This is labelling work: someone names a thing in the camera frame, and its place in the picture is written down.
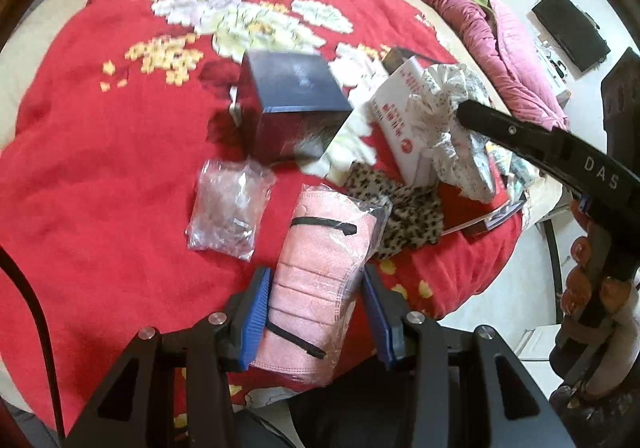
blue gripper pad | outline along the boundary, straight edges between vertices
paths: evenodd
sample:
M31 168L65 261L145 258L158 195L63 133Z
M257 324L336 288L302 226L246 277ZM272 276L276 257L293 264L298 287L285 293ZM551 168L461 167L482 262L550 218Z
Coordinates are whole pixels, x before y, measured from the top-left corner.
M264 324L267 320L271 269L257 268L251 284L244 292L245 299L252 299L242 324L238 364L247 370L258 353Z
M384 287L373 264L364 267L362 301L378 359L390 370L406 356L402 317L409 312L409 306L401 294Z

red logo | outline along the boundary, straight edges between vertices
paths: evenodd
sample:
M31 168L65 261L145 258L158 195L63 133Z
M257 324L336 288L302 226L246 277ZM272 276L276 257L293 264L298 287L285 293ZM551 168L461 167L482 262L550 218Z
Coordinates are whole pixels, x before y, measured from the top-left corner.
M401 147L402 151L405 154L410 154L411 151L414 149L414 144L411 142L411 139L403 139L401 142Z

face mask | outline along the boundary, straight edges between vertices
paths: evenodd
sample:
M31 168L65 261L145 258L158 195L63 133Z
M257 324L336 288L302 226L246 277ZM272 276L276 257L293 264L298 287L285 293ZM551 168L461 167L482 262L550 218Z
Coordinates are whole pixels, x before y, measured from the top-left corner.
M302 193L271 286L272 327L253 366L307 383L331 381L375 226L375 216L345 195Z

black cable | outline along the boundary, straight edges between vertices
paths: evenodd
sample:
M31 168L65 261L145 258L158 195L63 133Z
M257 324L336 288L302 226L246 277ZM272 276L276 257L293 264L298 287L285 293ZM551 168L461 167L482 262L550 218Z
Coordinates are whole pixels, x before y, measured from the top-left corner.
M49 391L51 392L51 404L53 406L53 417L56 421L56 431L60 442L65 439L65 426L62 421L62 405L60 403L60 391L58 389L58 378L56 377L56 365L53 360L53 348L51 347L51 337L49 336L49 328L44 317L44 311L40 306L36 293L29 284L27 278L22 274L20 268L9 254L0 246L0 269L18 288L22 298L27 303L31 316L36 324L38 338L40 338L40 347L42 348L42 357L44 358L44 366L47 371L47 380L49 381Z
M554 301L556 302L556 324L562 323L564 313L560 307L559 295L562 294L562 271L560 266L560 256L558 253L558 243L556 242L556 233L554 232L554 224L551 219L547 219L542 223L545 229L546 245L549 248L549 256L551 257L551 273L554 277Z

finger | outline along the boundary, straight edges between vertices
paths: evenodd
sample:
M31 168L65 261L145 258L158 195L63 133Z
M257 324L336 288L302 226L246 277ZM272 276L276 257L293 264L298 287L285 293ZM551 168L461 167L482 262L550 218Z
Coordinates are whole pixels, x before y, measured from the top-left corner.
M578 201L576 200L571 201L571 213L574 214L574 219L578 222L578 224L580 224L580 227L586 232L589 231L588 228L591 219L588 215L585 215L580 211L580 208L578 208Z
M631 282L620 282L615 278L606 278L600 286L600 301L609 314L617 313L629 299Z
M575 267L566 279L566 289L560 299L560 307L565 314L573 314L577 309L587 305L591 299L591 283L579 267Z
M600 365L587 383L587 399L606 396L626 378L640 352L639 317L638 293L632 291L628 301L614 316L616 327Z
M571 246L571 256L578 266L584 267L591 258L591 244L587 237L576 238Z

